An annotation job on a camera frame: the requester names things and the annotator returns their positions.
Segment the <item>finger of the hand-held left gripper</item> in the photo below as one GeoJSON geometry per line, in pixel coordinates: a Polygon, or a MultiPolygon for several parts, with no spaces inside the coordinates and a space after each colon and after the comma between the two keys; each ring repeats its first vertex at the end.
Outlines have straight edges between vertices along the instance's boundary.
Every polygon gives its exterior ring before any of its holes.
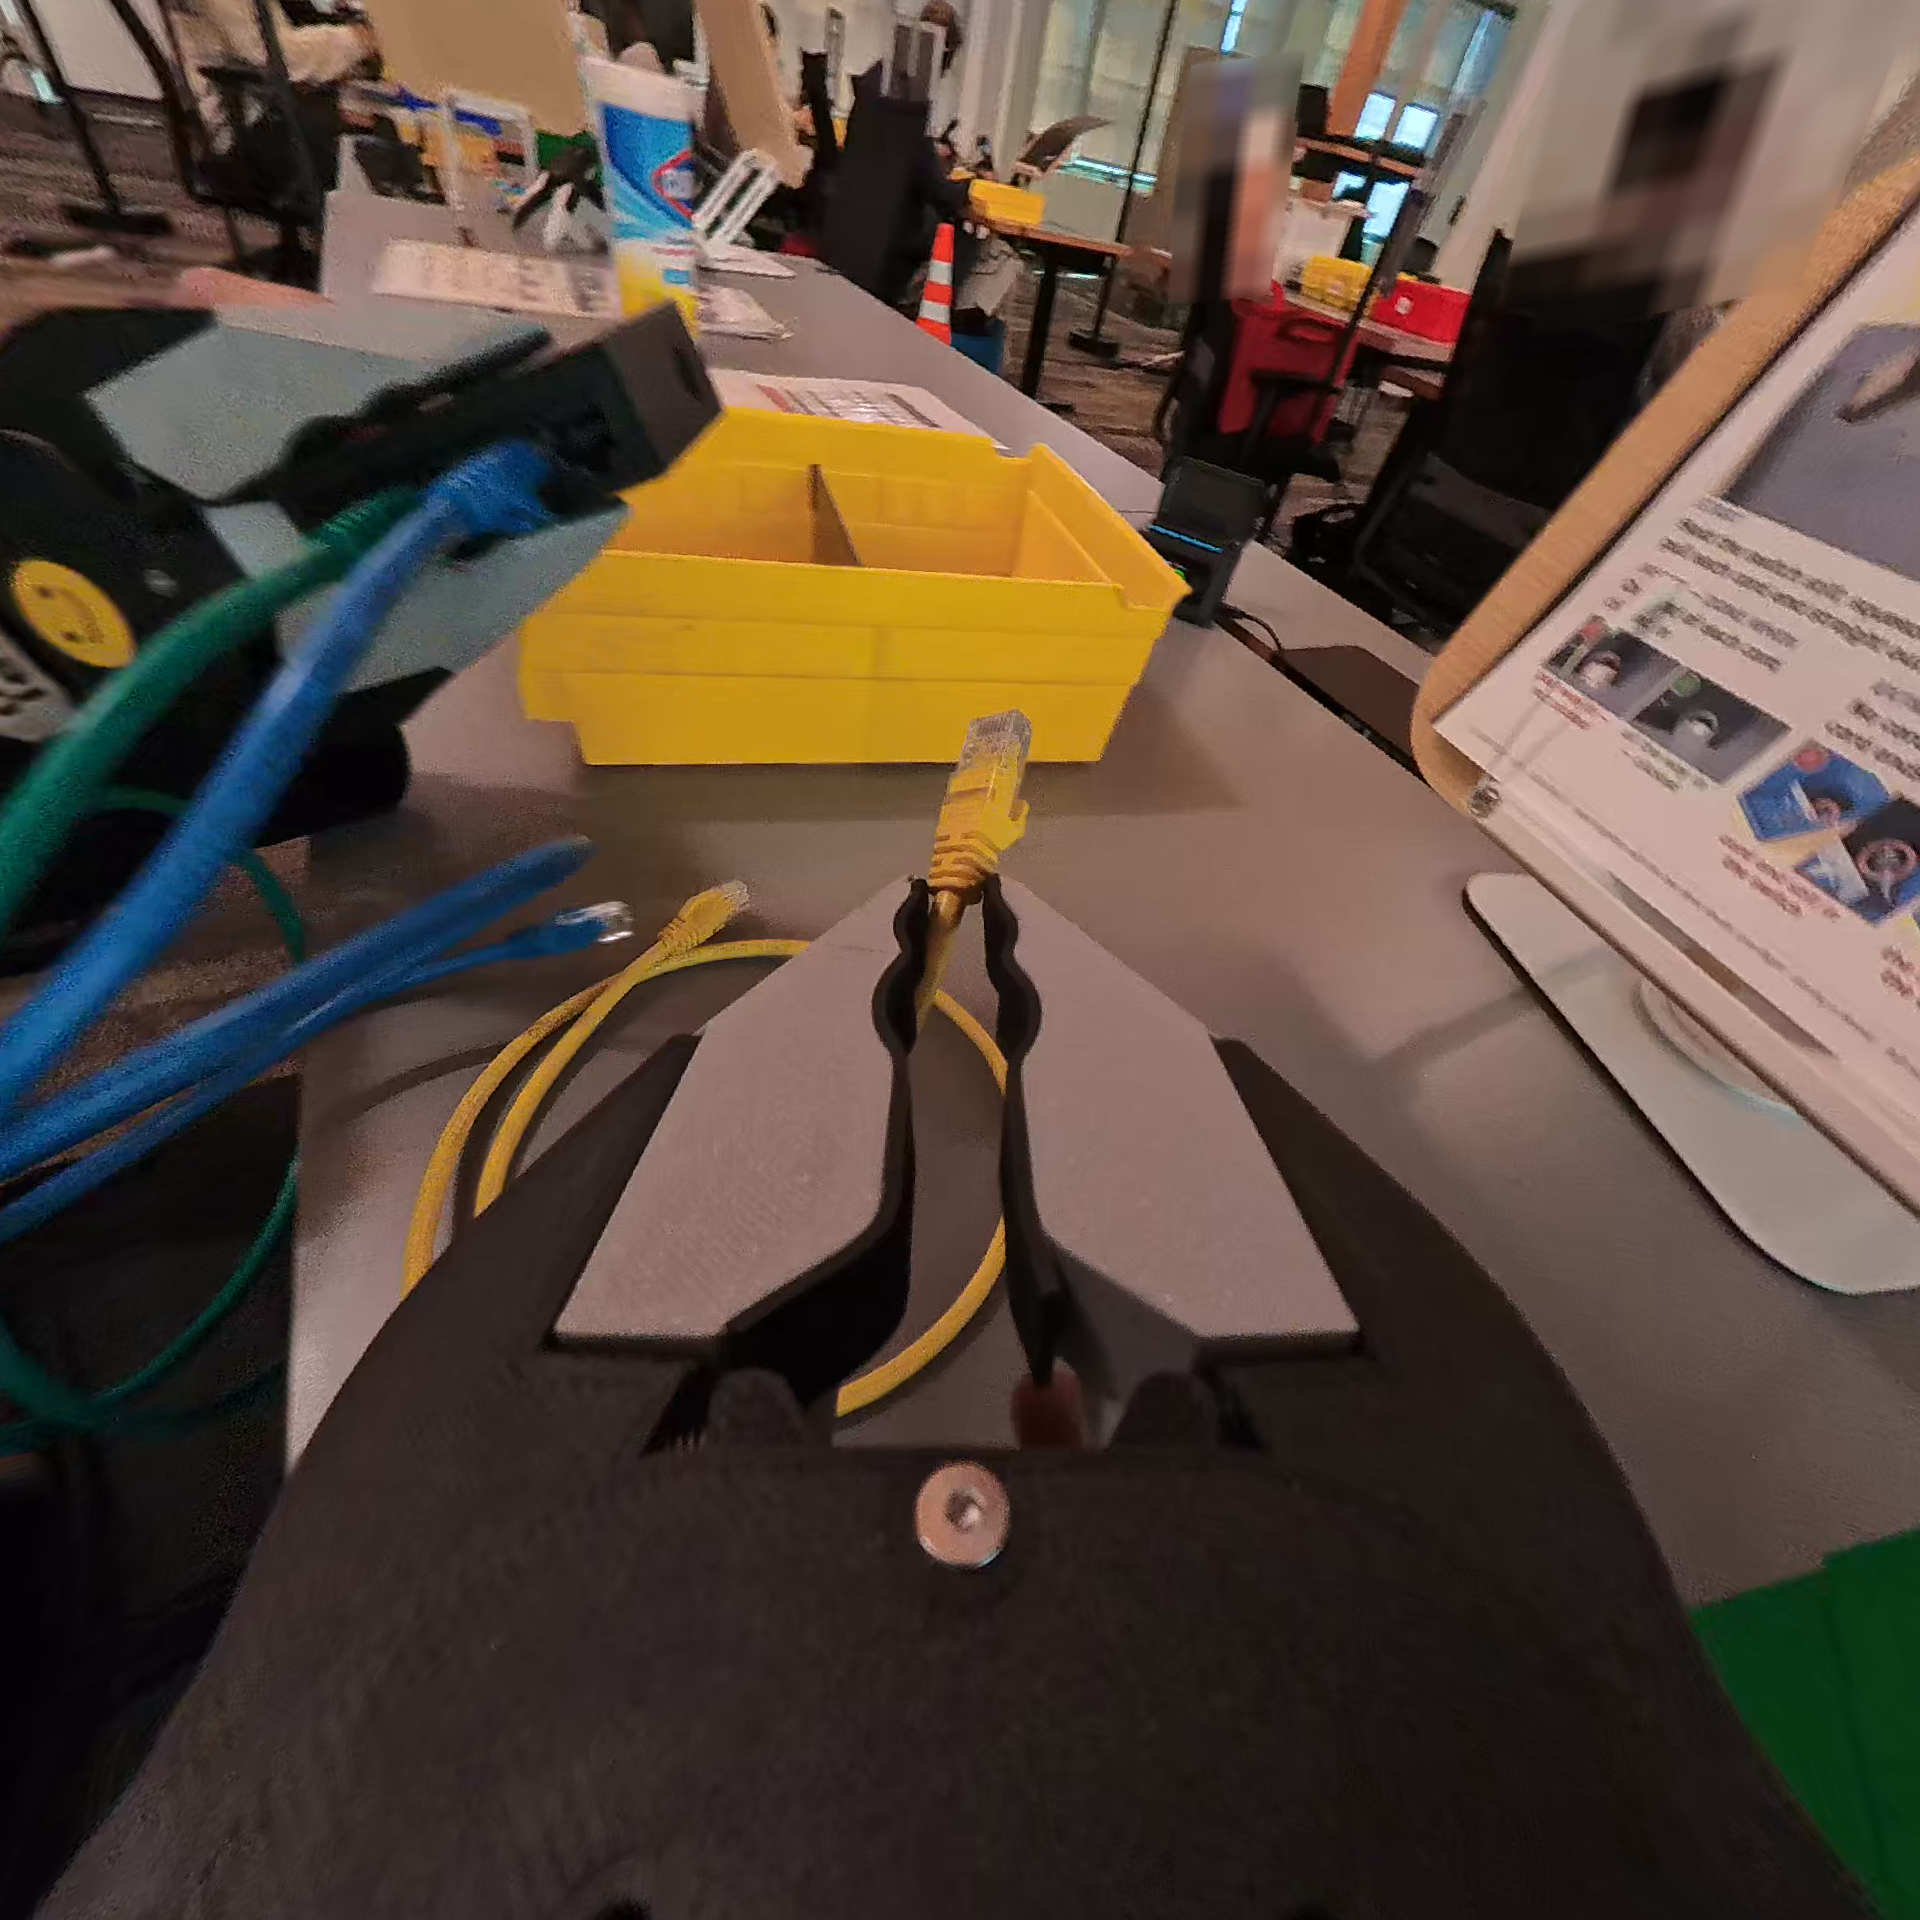
{"type": "Polygon", "coordinates": [[[530,535],[479,541],[435,559],[386,614],[342,694],[436,669],[467,672],[588,572],[629,515],[630,504],[619,499],[530,535]]]}
{"type": "Polygon", "coordinates": [[[266,472],[311,420],[549,343],[478,306],[215,306],[199,323],[84,394],[132,468],[199,501],[266,472]]]}

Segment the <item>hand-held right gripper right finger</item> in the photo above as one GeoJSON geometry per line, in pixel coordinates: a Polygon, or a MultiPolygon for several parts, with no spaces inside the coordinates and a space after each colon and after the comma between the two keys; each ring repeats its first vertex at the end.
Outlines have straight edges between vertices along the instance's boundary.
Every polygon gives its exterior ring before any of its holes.
{"type": "Polygon", "coordinates": [[[1017,879],[981,902],[1003,1284],[1033,1382],[1350,1352],[1361,1324],[1209,1029],[1017,879]]]}

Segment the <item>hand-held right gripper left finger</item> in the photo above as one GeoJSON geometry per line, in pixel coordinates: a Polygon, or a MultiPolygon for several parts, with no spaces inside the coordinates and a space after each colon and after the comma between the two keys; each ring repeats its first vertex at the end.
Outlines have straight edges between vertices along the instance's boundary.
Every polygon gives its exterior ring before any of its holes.
{"type": "Polygon", "coordinates": [[[759,1366],[831,1404],[906,1315],[919,980],[921,879],[901,879],[706,1023],[561,1347],[759,1366]]]}

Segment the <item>black ethernet switch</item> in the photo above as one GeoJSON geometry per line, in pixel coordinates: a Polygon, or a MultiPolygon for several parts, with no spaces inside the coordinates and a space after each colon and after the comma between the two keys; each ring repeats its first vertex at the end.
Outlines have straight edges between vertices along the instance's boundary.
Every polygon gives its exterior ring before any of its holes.
{"type": "Polygon", "coordinates": [[[429,472],[525,445],[541,504],[578,518],[663,477],[719,411],[679,309],[663,303],[578,343],[510,343],[453,378],[419,422],[429,472]]]}

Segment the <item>yellow plastic bin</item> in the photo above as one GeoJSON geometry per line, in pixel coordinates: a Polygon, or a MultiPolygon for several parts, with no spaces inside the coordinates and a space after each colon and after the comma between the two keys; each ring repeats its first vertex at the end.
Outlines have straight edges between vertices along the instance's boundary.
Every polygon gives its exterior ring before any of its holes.
{"type": "Polygon", "coordinates": [[[516,634],[602,766],[1098,762],[1183,579],[1047,445],[731,407],[516,634]]]}

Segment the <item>green plastic bin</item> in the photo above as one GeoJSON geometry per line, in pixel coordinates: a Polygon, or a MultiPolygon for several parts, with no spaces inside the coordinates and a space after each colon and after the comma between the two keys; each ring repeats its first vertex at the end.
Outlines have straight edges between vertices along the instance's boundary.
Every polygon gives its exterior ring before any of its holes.
{"type": "Polygon", "coordinates": [[[1882,1916],[1917,1916],[1917,1533],[1697,1607],[1721,1684],[1882,1916]]]}

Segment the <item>white wipes canister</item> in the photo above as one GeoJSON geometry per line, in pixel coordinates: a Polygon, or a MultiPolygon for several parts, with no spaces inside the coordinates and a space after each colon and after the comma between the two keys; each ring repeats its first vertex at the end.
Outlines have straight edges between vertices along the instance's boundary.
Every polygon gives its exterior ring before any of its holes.
{"type": "Polygon", "coordinates": [[[609,252],[626,315],[674,306],[700,332],[689,84],[604,56],[583,62],[583,93],[602,156],[609,252]]]}

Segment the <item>white paper sheet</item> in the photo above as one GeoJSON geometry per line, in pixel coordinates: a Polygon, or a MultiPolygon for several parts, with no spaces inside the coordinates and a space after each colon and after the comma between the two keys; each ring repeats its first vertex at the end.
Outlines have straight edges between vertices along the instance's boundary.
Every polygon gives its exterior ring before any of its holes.
{"type": "Polygon", "coordinates": [[[1003,443],[938,394],[903,381],[835,375],[767,375],[710,367],[710,384],[731,411],[817,418],[853,424],[898,424],[1003,443]]]}

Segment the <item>instruction sheet on stand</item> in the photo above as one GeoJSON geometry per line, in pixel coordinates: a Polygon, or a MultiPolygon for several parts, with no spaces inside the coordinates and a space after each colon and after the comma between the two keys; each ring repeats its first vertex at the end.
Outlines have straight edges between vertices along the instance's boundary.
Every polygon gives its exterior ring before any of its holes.
{"type": "MultiPolygon", "coordinates": [[[[1450,680],[1444,660],[1458,636],[1469,636],[1468,664],[1500,658],[1521,630],[1521,614],[1542,610],[1545,589],[1567,579],[1567,555],[1551,536],[1567,504],[1581,504],[1598,491],[1613,507],[1610,520],[1618,520],[1627,499],[1641,503],[1661,482],[1673,455],[1721,416],[1731,391],[1750,381],[1764,349],[1780,346],[1788,324],[1811,312],[1812,300],[1834,284],[1838,262],[1858,258],[1858,248],[1882,237],[1907,206],[1916,206],[1917,333],[1917,166],[1916,158],[1907,158],[1861,186],[1830,214],[1793,286],[1749,298],[1691,352],[1433,660],[1413,710],[1415,762],[1428,786],[1482,829],[1482,815],[1458,802],[1451,782],[1430,779],[1425,749],[1421,719],[1430,710],[1433,684],[1450,680]]],[[[1853,1299],[1916,1292],[1917,1101],[1910,1206],[1769,1090],[1659,978],[1641,971],[1523,864],[1501,854],[1521,872],[1474,878],[1468,885],[1474,919],[1542,991],[1731,1226],[1818,1290],[1853,1299]]]]}

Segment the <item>black label printer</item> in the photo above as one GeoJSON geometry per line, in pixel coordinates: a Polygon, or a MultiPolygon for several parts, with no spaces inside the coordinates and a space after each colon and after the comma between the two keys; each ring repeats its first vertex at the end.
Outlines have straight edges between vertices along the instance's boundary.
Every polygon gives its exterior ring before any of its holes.
{"type": "Polygon", "coordinates": [[[1187,582],[1175,619],[1196,629],[1215,623],[1242,554],[1259,535],[1266,503],[1269,484],[1253,472],[1194,455],[1165,467],[1142,540],[1187,582]]]}

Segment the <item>black office chair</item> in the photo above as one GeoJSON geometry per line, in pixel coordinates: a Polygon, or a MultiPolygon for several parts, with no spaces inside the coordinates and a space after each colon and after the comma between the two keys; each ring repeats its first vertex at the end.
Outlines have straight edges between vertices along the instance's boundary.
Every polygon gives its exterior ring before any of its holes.
{"type": "Polygon", "coordinates": [[[1171,461],[1197,459],[1285,490],[1338,476],[1326,432],[1350,356],[1343,324],[1282,295],[1189,309],[1155,432],[1171,461]]]}
{"type": "Polygon", "coordinates": [[[1469,450],[1501,343],[1513,243],[1491,240],[1438,399],[1413,407],[1361,515],[1361,604],[1435,651],[1524,546],[1524,509],[1482,482],[1469,450]]]}

